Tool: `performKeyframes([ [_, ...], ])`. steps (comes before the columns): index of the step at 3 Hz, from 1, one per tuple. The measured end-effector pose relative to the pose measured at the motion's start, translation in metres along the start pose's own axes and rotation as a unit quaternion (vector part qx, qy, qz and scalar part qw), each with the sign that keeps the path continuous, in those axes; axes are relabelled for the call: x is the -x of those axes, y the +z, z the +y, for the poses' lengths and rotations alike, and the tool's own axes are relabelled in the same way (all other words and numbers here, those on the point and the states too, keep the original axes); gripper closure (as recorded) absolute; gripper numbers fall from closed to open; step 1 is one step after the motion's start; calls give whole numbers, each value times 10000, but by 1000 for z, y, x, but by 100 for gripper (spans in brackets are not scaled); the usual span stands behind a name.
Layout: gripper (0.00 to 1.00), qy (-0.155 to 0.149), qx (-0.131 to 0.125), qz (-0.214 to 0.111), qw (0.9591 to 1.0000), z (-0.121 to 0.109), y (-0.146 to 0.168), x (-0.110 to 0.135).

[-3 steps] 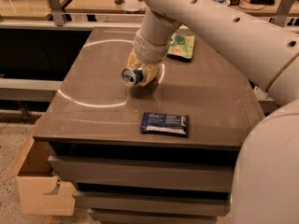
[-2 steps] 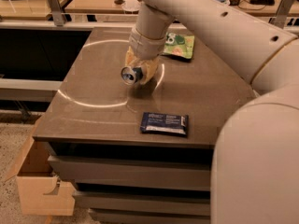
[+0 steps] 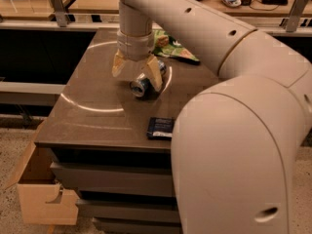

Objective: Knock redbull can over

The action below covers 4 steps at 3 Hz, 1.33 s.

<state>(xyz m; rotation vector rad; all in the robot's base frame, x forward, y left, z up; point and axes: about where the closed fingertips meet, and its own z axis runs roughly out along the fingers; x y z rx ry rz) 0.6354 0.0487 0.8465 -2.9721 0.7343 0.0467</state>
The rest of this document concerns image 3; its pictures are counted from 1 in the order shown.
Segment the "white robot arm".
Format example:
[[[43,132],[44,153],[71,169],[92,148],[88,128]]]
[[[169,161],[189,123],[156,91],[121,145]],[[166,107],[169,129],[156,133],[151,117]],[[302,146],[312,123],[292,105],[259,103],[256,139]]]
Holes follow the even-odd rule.
[[[183,234],[291,234],[295,153],[311,129],[311,63],[194,0],[119,0],[121,52],[154,20],[220,83],[180,111],[172,171]]]

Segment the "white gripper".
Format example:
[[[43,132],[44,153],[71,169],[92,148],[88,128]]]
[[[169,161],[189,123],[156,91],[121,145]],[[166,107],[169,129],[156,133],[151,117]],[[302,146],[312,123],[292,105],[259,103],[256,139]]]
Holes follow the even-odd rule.
[[[163,80],[158,60],[151,55],[154,49],[154,35],[152,31],[142,36],[133,36],[119,30],[117,32],[117,48],[112,66],[112,75],[114,77],[120,75],[127,59],[133,61],[146,59],[141,69],[142,72],[156,92],[162,89]]]

